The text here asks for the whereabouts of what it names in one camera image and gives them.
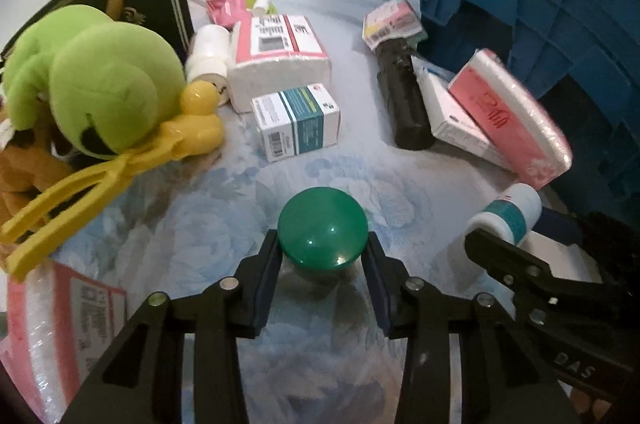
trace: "pink label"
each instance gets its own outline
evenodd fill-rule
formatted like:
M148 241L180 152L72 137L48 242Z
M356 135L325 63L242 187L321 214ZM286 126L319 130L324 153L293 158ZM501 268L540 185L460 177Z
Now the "pink label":
M553 162L502 98L467 65L449 88L521 181L540 189L558 176Z
M378 29L382 26L402 27L406 23L405 16L415 16L414 10L406 0L393 0L382 4L371 11L365 18L365 34L367 29Z

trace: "pink plastic bag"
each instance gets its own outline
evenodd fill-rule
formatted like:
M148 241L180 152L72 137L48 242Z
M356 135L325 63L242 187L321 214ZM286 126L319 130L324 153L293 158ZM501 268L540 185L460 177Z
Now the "pink plastic bag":
M58 422L126 322L126 293L53 261L7 282L0 360L44 423Z
M209 18L214 24L231 29L236 22L250 21L251 11L247 11L246 0L207 0Z

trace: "yellow plastic tongs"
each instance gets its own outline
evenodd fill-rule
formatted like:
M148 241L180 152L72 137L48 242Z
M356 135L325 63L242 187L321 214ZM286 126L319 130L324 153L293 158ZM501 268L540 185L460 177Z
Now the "yellow plastic tongs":
M162 123L150 142L66 177L27 204L2 226L0 241L3 244L13 244L27 231L47 221L56 207L91 188L22 242L2 264L5 271L22 282L31 269L126 190L136 175L171 160L209 153L219 147L224 141L224 127L213 113L219 99L218 91L210 83L188 85L180 98L182 114Z

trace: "small box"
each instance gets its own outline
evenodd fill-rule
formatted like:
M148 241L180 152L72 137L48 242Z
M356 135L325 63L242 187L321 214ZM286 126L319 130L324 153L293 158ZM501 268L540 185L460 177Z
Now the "small box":
M522 182L538 190L571 168L573 155L562 130L489 49L476 51L449 83L449 92Z
M254 98L252 109L269 162L338 141L340 109L322 83Z
M431 72L418 75L418 85L427 108L431 133L482 159L511 170L498 149L447 90L447 82Z
M420 18L406 0L390 0L364 17L362 39L372 51L385 40L404 38L415 49L427 39Z

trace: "white cardboard box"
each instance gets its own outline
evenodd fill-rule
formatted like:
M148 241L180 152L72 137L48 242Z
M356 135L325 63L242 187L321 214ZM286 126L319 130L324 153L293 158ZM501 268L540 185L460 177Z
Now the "white cardboard box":
M331 90L331 60L305 16L272 14L235 24L226 86L236 112L251 112L257 96L314 83Z
M427 109L431 133L436 139L464 149L511 170L498 149L447 90L447 82L431 72L416 74Z
M338 141L340 109L322 83L252 99L269 162Z

